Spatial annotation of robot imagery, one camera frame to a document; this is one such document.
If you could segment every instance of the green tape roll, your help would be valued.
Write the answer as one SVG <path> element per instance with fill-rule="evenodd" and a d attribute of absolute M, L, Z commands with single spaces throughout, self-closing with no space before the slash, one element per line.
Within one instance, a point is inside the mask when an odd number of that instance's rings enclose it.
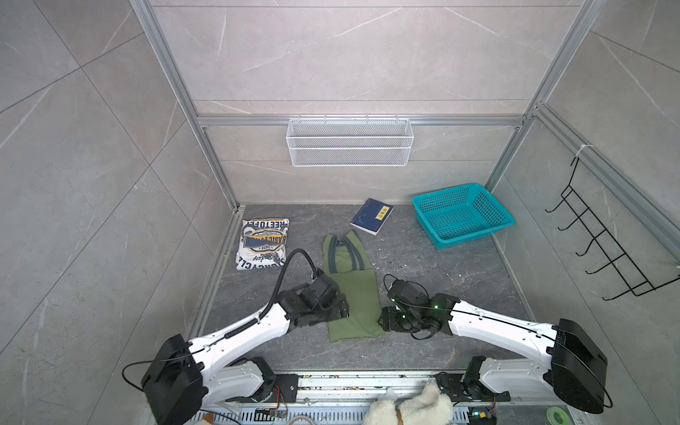
<path fill-rule="evenodd" d="M 548 408 L 547 412 L 545 412 L 545 416 L 550 425 L 574 425 L 574 423 L 571 422 L 569 414 L 556 406 Z"/>

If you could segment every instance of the white t-shirt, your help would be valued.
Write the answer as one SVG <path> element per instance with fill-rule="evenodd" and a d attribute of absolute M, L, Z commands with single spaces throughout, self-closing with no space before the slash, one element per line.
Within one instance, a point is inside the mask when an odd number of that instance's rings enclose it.
<path fill-rule="evenodd" d="M 244 220 L 236 270 L 278 267 L 286 262 L 287 218 Z"/>

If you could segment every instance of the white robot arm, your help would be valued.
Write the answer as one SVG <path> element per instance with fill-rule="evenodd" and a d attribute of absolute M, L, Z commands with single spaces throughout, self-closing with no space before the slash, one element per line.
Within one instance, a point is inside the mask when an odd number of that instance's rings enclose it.
<path fill-rule="evenodd" d="M 279 288 L 290 259 L 307 257 L 313 282 L 292 290 Z M 480 309 L 454 296 L 431 299 L 409 282 L 396 280 L 388 290 L 395 306 L 384 307 L 384 330 L 437 332 L 471 337 L 524 358 L 474 358 L 460 383 L 471 400 L 488 400 L 508 390 L 554 391 L 566 403 L 601 413 L 607 359 L 574 322 L 559 326 L 519 320 Z M 275 376 L 262 358 L 241 357 L 258 345 L 301 326 L 347 317 L 351 312 L 338 285 L 314 267 L 306 252 L 295 250 L 282 267 L 269 303 L 226 328 L 184 341 L 176 335 L 163 344 L 141 381 L 158 425 L 183 424 L 201 407 L 235 397 L 266 399 Z"/>

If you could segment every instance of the wire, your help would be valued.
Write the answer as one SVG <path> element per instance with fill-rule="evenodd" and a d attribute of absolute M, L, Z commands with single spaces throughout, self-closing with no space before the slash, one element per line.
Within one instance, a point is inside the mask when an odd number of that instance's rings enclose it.
<path fill-rule="evenodd" d="M 392 277 L 394 278 L 394 281 L 392 281 L 393 284 L 394 284 L 395 281 L 397 281 L 397 280 L 399 280 L 399 279 L 398 279 L 395 275 L 390 275 L 389 273 L 387 273 L 386 275 L 383 276 L 383 287 L 385 288 L 385 291 L 386 291 L 386 292 L 389 292 L 390 290 L 387 289 L 387 284 L 385 283 L 385 278 L 386 278 L 387 276 L 392 276 Z"/>
<path fill-rule="evenodd" d="M 208 412 L 208 413 L 212 413 L 212 414 L 215 415 L 215 416 L 219 416 L 219 417 L 224 418 L 224 419 L 229 419 L 230 421 L 235 422 L 237 425 L 243 425 L 241 422 L 239 422 L 239 421 L 237 421 L 236 419 L 232 418 L 231 416 L 227 416 L 227 415 L 225 415 L 225 414 L 223 414 L 223 413 L 218 413 L 218 412 L 216 412 L 216 411 L 205 410 L 205 409 L 199 409 L 199 411 L 206 411 L 206 412 Z"/>
<path fill-rule="evenodd" d="M 276 279 L 276 285 L 274 286 L 274 291 L 271 293 L 271 298 L 269 299 L 269 302 L 267 303 L 267 306 L 265 307 L 264 310 L 262 310 L 262 313 L 260 313 L 260 319 L 264 318 L 267 313 L 269 313 L 269 310 L 271 310 L 272 306 L 274 306 L 274 300 L 276 299 L 276 296 L 279 294 L 279 289 L 281 289 L 281 283 L 284 280 L 284 275 L 286 274 L 286 270 L 288 269 L 288 265 L 290 264 L 290 261 L 292 260 L 293 256 L 297 253 L 302 253 L 302 255 L 305 256 L 307 259 L 307 262 L 309 263 L 309 266 L 311 267 L 311 273 L 312 277 L 316 278 L 316 266 L 314 265 L 314 261 L 311 260 L 311 257 L 309 254 L 300 248 L 295 248 L 291 253 L 288 255 L 288 259 L 284 263 L 284 265 L 281 267 L 281 272 L 279 273 L 279 277 Z"/>
<path fill-rule="evenodd" d="M 611 396 L 610 396 L 609 393 L 607 392 L 607 389 L 606 389 L 605 386 L 602 384 L 602 382 L 599 380 L 599 378 L 597 378 L 597 375 L 595 375 L 595 372 L 593 372 L 593 371 L 591 370 L 591 368 L 588 367 L 588 365 L 587 365 L 583 360 L 581 360 L 580 357 L 578 357 L 576 354 L 574 354 L 574 352 L 571 351 L 570 349 L 568 349 L 563 343 L 557 342 L 557 344 L 560 345 L 560 346 L 562 346 L 562 348 L 564 348 L 564 349 L 565 349 L 566 351 L 568 351 L 572 356 L 574 356 L 579 362 L 581 362 L 581 364 L 588 370 L 588 372 L 590 372 L 590 374 L 593 375 L 593 378 L 595 378 L 595 380 L 597 381 L 597 383 L 600 384 L 600 388 L 602 388 L 602 391 L 605 392 L 605 394 L 607 395 L 607 398 L 609 399 L 609 406 L 607 406 L 607 405 L 605 404 L 605 401 L 604 401 L 604 400 L 602 400 L 602 406 L 603 406 L 603 407 L 606 407 L 607 409 L 611 409 L 612 407 L 614 407 L 614 400 L 611 399 Z"/>
<path fill-rule="evenodd" d="M 284 396 L 284 393 L 281 392 L 281 389 L 278 386 L 276 388 L 279 390 L 279 394 L 281 395 L 281 399 L 284 401 L 284 406 L 286 407 L 286 413 L 288 413 L 288 403 L 286 402 L 286 396 Z"/>
<path fill-rule="evenodd" d="M 408 305 L 408 306 L 410 306 L 410 307 L 417 307 L 417 308 L 420 308 L 420 309 L 429 309 L 429 310 L 437 310 L 437 311 L 451 311 L 451 312 L 454 312 L 454 313 L 463 313 L 463 314 L 469 314 L 470 316 L 479 317 L 479 314 L 470 313 L 469 311 L 460 311 L 460 310 L 455 310 L 455 309 L 435 309 L 434 307 L 423 307 L 423 306 L 420 306 L 420 305 L 414 305 L 414 304 L 409 304 L 409 303 L 403 303 L 403 302 L 401 302 L 401 301 L 396 301 L 395 303 L 400 303 L 400 304 L 403 304 L 403 305 Z M 524 329 L 524 330 L 527 330 L 527 331 L 529 331 L 529 332 L 535 333 L 536 335 L 539 334 L 537 331 L 535 331 L 535 330 L 533 330 L 533 329 L 531 329 L 531 328 L 525 328 L 524 326 L 520 326 L 520 325 L 518 325 L 518 324 L 516 324 L 516 323 L 506 322 L 506 321 L 504 321 L 504 320 L 496 319 L 496 318 L 493 318 L 493 317 L 490 317 L 490 316 L 484 316 L 484 318 L 485 318 L 485 319 L 495 320 L 495 321 L 500 322 L 500 323 L 509 324 L 509 325 L 515 326 L 515 327 L 517 327 L 517 328 Z M 541 337 L 544 337 L 544 338 L 548 338 L 550 341 L 553 341 L 553 342 L 555 341 L 555 339 L 553 339 L 553 338 L 551 338 L 551 337 L 549 337 L 549 336 L 547 336 L 547 335 L 540 335 L 540 336 L 541 336 Z"/>
<path fill-rule="evenodd" d="M 389 292 L 390 290 L 387 289 L 387 284 L 385 283 L 385 278 L 386 278 L 387 276 L 392 276 L 392 277 L 394 278 L 395 281 L 396 281 L 396 280 L 399 280 L 399 278 L 397 278 L 397 276 L 391 275 L 391 274 L 389 274 L 389 273 L 387 273 L 386 275 L 383 276 L 383 287 L 385 288 L 385 291 Z M 418 282 L 414 282 L 414 281 L 412 281 L 412 280 L 406 280 L 406 281 L 404 281 L 404 282 L 409 282 L 410 284 L 416 284 L 416 285 L 418 285 L 419 287 L 421 287 L 421 288 L 423 289 L 423 291 L 425 291 L 425 295 L 426 295 L 428 298 L 430 298 L 430 294 L 427 292 L 427 289 L 425 289 L 425 287 L 424 287 L 423 285 L 419 284 Z"/>
<path fill-rule="evenodd" d="M 279 398 L 281 398 L 281 388 L 279 388 L 279 386 L 276 386 L 274 388 L 276 388 L 276 409 L 278 410 L 279 406 L 281 405 L 281 403 L 279 402 Z"/>
<path fill-rule="evenodd" d="M 174 360 L 181 360 L 181 359 L 183 359 L 183 358 L 191 357 L 191 356 L 193 356 L 193 355 L 196 354 L 196 353 L 200 353 L 200 352 L 202 352 L 203 350 L 205 350 L 205 348 L 201 348 L 201 349 L 198 350 L 198 351 L 195 351 L 195 352 L 189 353 L 189 354 L 185 354 L 185 355 L 180 356 L 180 357 L 166 358 L 166 359 L 164 359 L 164 360 L 142 360 L 141 362 L 130 363 L 130 364 L 126 365 L 125 367 L 123 367 L 123 370 L 120 371 L 120 375 L 123 376 L 123 381 L 125 381 L 128 385 L 130 385 L 130 386 L 132 386 L 132 387 L 134 387 L 134 388 L 137 388 L 139 391 L 142 391 L 142 392 L 143 392 L 144 389 L 142 389 L 142 387 L 139 387 L 139 386 L 133 384 L 132 382 L 130 382 L 129 379 L 127 379 L 127 377 L 125 376 L 125 369 L 129 368 L 130 366 L 135 366 L 135 365 L 137 365 L 137 364 L 145 364 L 145 363 L 153 363 L 153 362 L 172 362 L 172 361 L 174 361 Z"/>
<path fill-rule="evenodd" d="M 283 267 L 281 267 L 281 271 L 279 272 L 279 277 L 276 279 L 276 285 L 274 286 L 274 291 L 272 291 L 271 297 L 269 298 L 269 302 L 267 303 L 267 305 L 265 306 L 265 308 L 264 308 L 264 309 L 262 310 L 262 312 L 260 313 L 260 315 L 259 315 L 259 318 L 260 318 L 260 319 L 263 319 L 263 318 L 269 313 L 269 311 L 271 310 L 272 306 L 274 306 L 274 301 L 276 300 L 276 296 L 279 294 L 279 290 L 281 289 L 281 283 L 282 283 L 283 280 L 284 280 L 284 275 L 286 274 L 286 270 L 288 270 L 288 265 L 290 264 L 290 261 L 291 261 L 292 257 L 293 257 L 295 254 L 297 254 L 298 252 L 301 252 L 301 253 L 305 256 L 305 258 L 307 259 L 307 262 L 309 263 L 309 266 L 311 267 L 311 275 L 312 275 L 312 278 L 315 279 L 315 278 L 317 277 L 317 275 L 316 275 L 316 266 L 314 265 L 314 261 L 312 261 L 311 258 L 309 257 L 309 254 L 308 254 L 307 252 L 305 252 L 304 250 L 301 250 L 300 248 L 294 249 L 294 250 L 288 255 L 288 260 L 286 260 L 286 262 L 284 263 Z M 249 320 L 248 322 L 246 322 L 246 323 L 242 324 L 241 326 L 237 327 L 236 329 L 230 330 L 229 332 L 227 332 L 226 334 L 224 334 L 224 336 L 223 336 L 222 338 L 219 338 L 219 339 L 213 341 L 212 343 L 210 343 L 210 344 L 208 345 L 208 347 L 211 347 L 211 346 L 217 344 L 218 342 L 220 342 L 220 341 L 223 340 L 223 339 L 229 339 L 229 338 L 233 337 L 234 335 L 238 335 L 239 333 L 245 331 L 246 329 L 248 329 L 249 327 L 253 326 L 253 325 L 256 324 L 256 323 L 259 323 L 259 320 L 257 320 L 257 319 L 251 319 L 251 320 Z"/>
<path fill-rule="evenodd" d="M 414 335 L 413 329 L 411 329 L 410 334 L 411 334 L 411 338 L 415 339 L 416 341 L 422 341 L 424 339 L 430 339 L 430 338 L 434 337 L 434 335 L 435 335 L 435 334 L 430 332 L 430 334 L 428 336 L 424 337 L 424 338 L 416 338 L 415 335 Z"/>

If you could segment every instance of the book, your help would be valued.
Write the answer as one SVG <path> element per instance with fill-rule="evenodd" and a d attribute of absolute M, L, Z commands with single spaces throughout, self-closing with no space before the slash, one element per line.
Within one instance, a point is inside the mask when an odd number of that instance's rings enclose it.
<path fill-rule="evenodd" d="M 392 205 L 369 198 L 350 224 L 376 236 L 393 209 Z"/>

